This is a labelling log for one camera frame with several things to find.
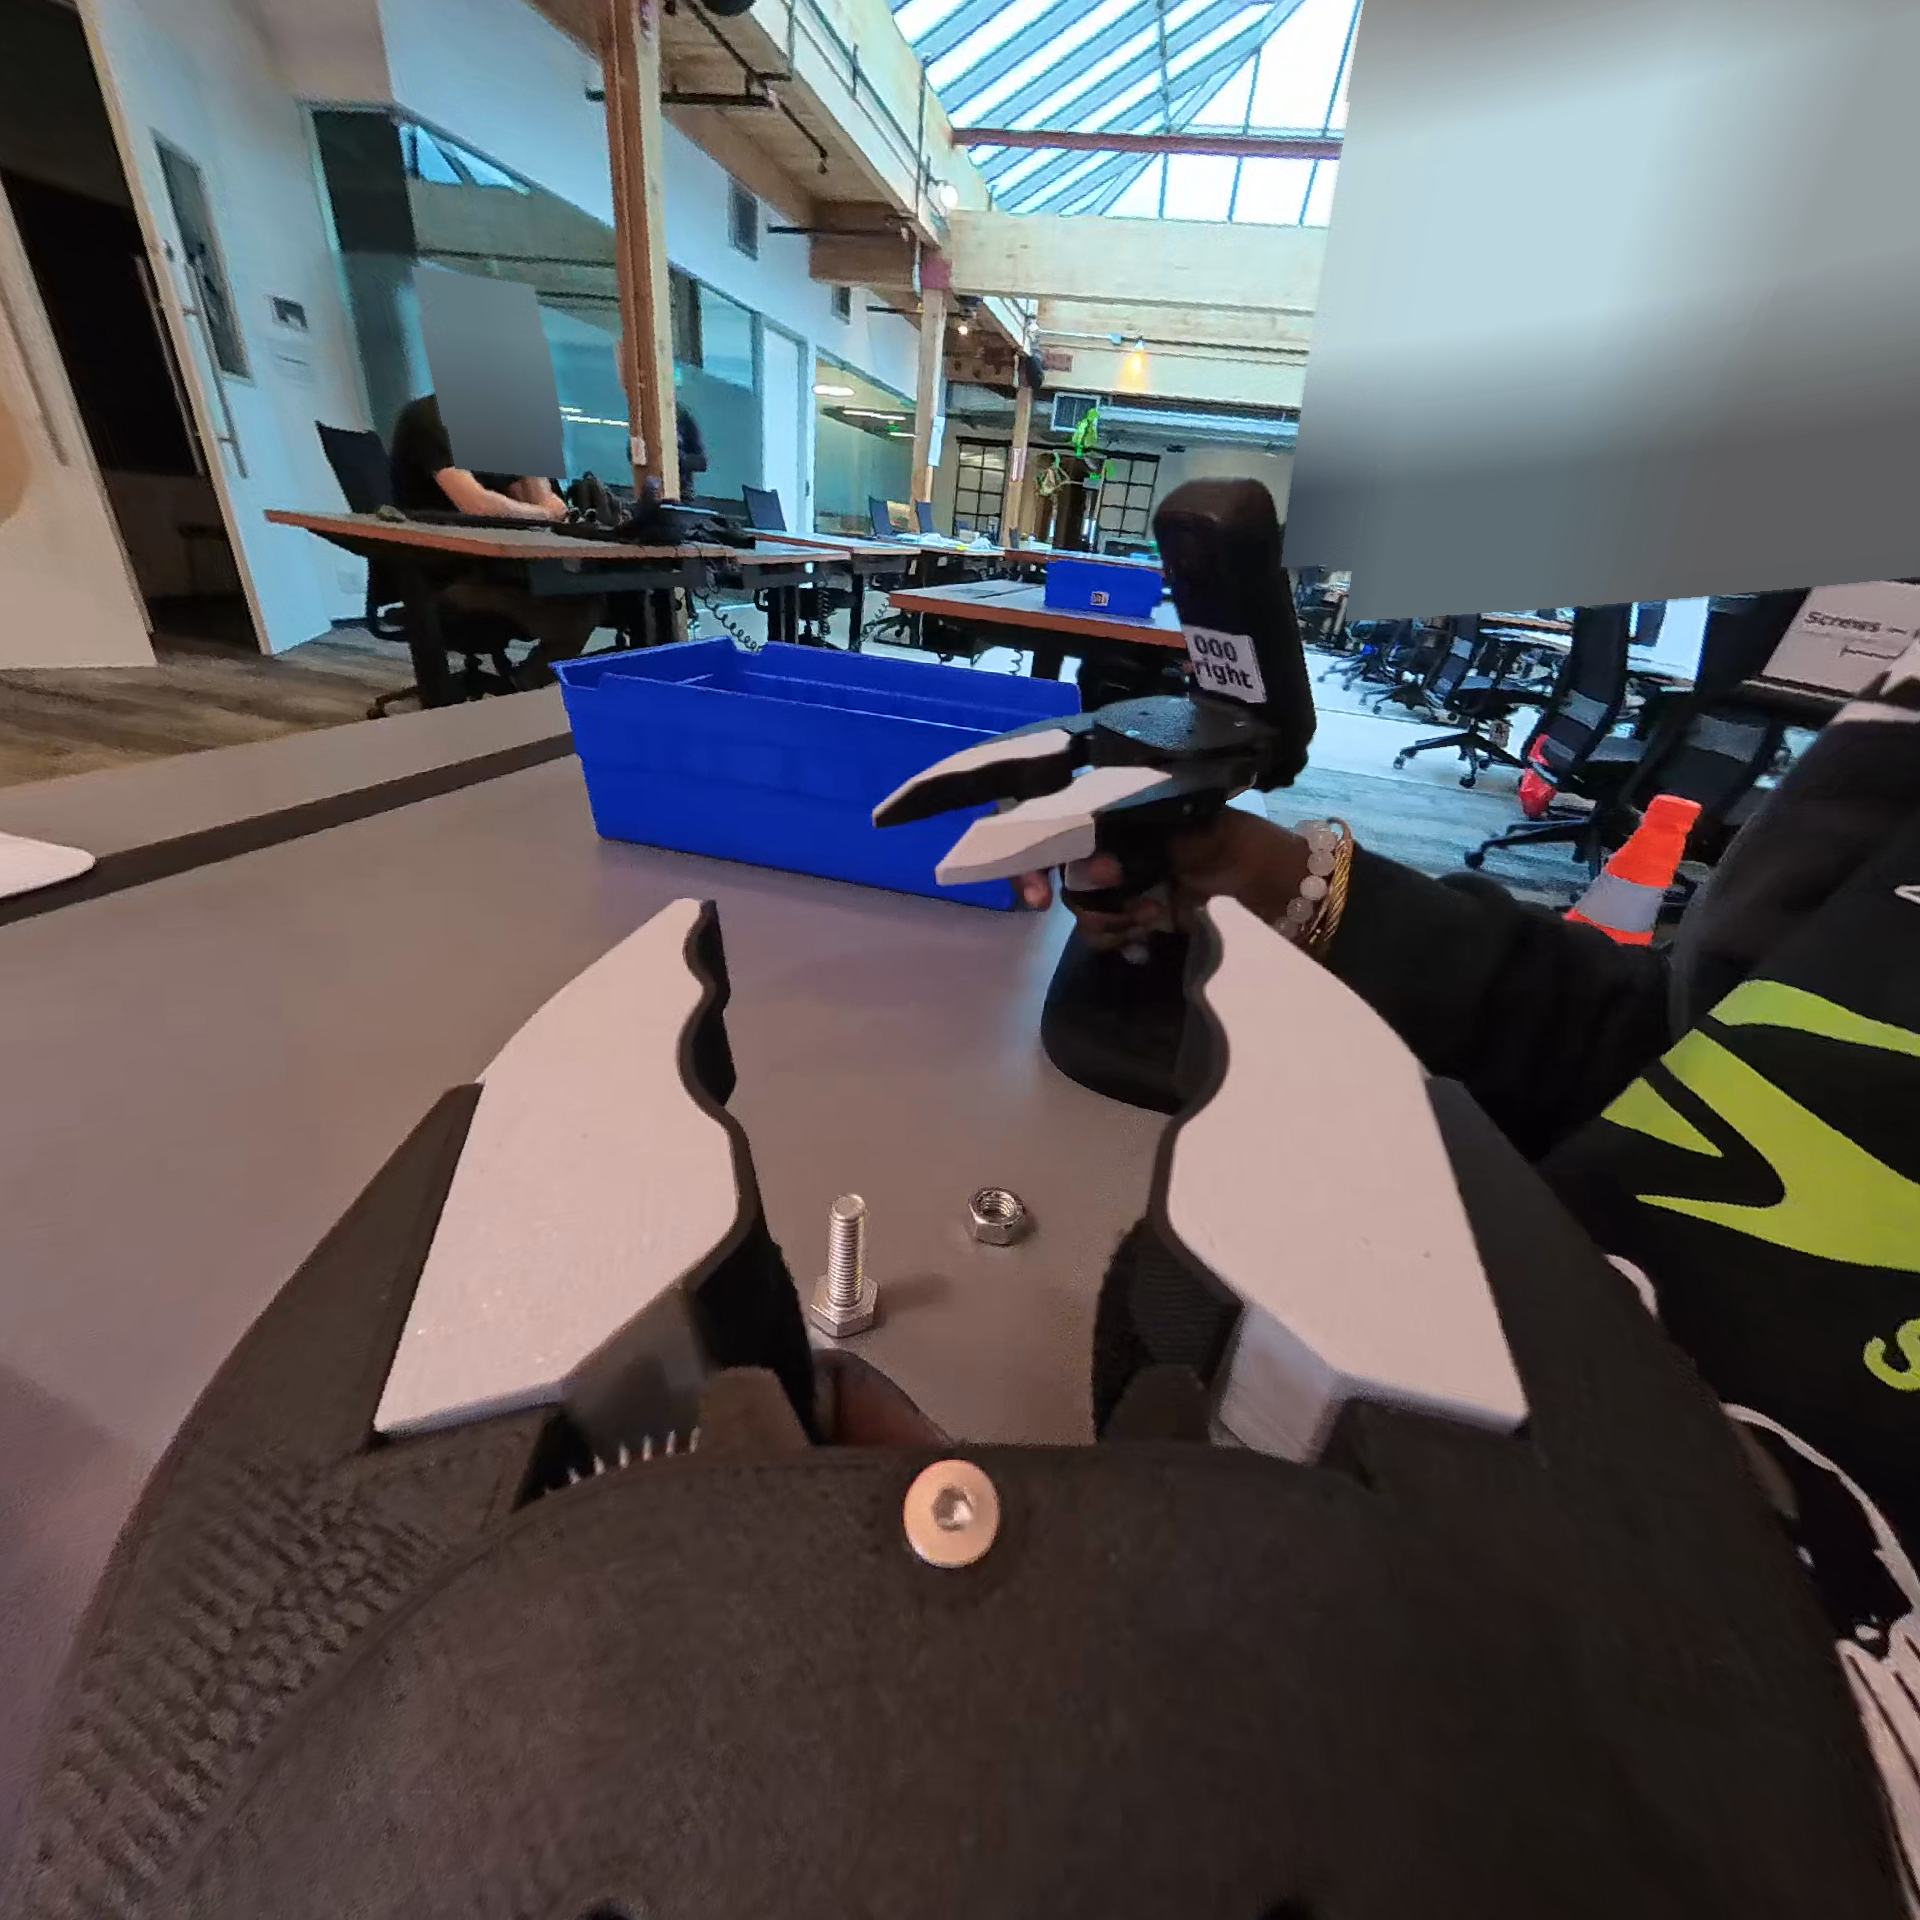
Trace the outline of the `orange traffic cone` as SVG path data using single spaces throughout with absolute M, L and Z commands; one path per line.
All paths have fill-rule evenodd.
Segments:
M 1700 813 L 1692 798 L 1659 794 L 1563 919 L 1621 948 L 1650 948 Z

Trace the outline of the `person's right forearm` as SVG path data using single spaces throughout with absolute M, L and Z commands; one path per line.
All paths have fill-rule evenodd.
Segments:
M 1829 745 L 1741 826 L 1664 948 L 1360 849 L 1325 963 L 1538 1163 L 1832 895 L 1854 845 L 1847 787 L 1816 764 Z

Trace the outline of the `white desk sign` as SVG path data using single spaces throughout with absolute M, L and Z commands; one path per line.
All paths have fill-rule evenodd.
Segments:
M 1773 648 L 1760 679 L 1844 699 L 1917 656 L 1919 584 L 1812 588 Z

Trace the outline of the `silver hex bolt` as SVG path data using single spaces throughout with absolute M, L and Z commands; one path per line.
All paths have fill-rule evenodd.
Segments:
M 860 1193 L 842 1191 L 832 1199 L 824 1269 L 807 1299 L 813 1329 L 830 1342 L 872 1331 L 881 1318 L 881 1286 L 866 1263 L 868 1227 L 870 1210 Z

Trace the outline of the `black printed shirt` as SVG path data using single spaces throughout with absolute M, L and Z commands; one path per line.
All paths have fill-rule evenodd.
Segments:
M 1548 1174 L 1692 1357 L 1834 1640 L 1917 1916 L 1917 649 L 1737 830 L 1666 1050 Z

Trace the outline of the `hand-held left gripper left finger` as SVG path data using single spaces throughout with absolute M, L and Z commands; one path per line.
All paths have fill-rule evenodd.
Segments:
M 691 1446 L 708 1382 L 813 1349 L 730 1109 L 711 900 L 674 900 L 552 995 L 477 1100 L 374 1411 L 384 1438 L 557 1413 L 591 1457 Z

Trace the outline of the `blue plastic bin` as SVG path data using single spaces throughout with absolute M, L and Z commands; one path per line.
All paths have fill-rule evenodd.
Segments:
M 1046 561 L 1048 611 L 1151 624 L 1167 595 L 1161 567 L 1130 558 L 1058 553 Z
M 605 839 L 904 895 L 1010 909 L 995 877 L 939 883 L 973 806 L 902 828 L 872 813 L 937 762 L 1083 710 L 1073 684 L 711 636 L 559 666 Z

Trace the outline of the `wooden pillar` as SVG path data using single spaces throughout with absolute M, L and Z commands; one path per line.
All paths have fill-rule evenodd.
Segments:
M 683 494 L 665 215 L 661 3 L 605 1 L 596 55 L 615 205 L 618 366 L 639 491 Z

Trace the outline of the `person's left hand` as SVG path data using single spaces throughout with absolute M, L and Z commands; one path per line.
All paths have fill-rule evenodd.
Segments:
M 815 1349 L 815 1424 L 828 1448 L 950 1451 L 950 1435 L 868 1357 Z

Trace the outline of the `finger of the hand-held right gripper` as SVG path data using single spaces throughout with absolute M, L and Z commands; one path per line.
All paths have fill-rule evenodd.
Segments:
M 1068 786 L 1085 764 L 1079 728 L 1029 726 L 1000 731 L 931 764 L 874 807 L 888 830 L 989 804 L 1025 804 Z
M 1102 818 L 1133 804 L 1181 799 L 1175 773 L 1147 766 L 1101 766 L 1048 794 L 974 820 L 937 863 L 942 887 L 962 887 L 1085 860 L 1097 852 Z

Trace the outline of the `wooden office desk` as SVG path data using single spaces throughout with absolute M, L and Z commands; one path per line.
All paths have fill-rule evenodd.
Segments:
M 514 687 L 499 671 L 505 639 L 462 642 L 442 620 L 442 592 L 454 577 L 487 574 L 544 602 L 642 602 L 640 628 L 661 628 L 661 599 L 720 590 L 770 597 L 768 636 L 799 634 L 807 590 L 848 590 L 851 620 L 863 621 L 865 590 L 904 575 L 923 552 L 881 539 L 775 537 L 740 546 L 696 539 L 647 543 L 587 537 L 530 520 L 383 517 L 374 511 L 269 510 L 266 521 L 318 535 L 374 566 L 396 588 L 400 632 L 413 666 L 413 696 L 425 710 L 475 702 L 487 685 Z
M 1112 609 L 1079 609 L 1046 602 L 1043 586 L 1007 579 L 901 588 L 891 607 L 906 613 L 918 643 L 942 657 L 977 657 L 991 649 L 1030 656 L 1035 679 L 1073 684 L 1085 710 L 1116 702 L 1182 694 L 1192 666 L 1172 603 L 1133 617 Z

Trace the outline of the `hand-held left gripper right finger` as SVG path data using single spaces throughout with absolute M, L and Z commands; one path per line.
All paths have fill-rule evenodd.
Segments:
M 1175 1114 L 1099 1294 L 1097 1429 L 1167 1372 L 1212 1441 L 1294 1463 L 1356 1405 L 1528 1419 L 1429 1074 L 1236 901 L 1192 924 Z

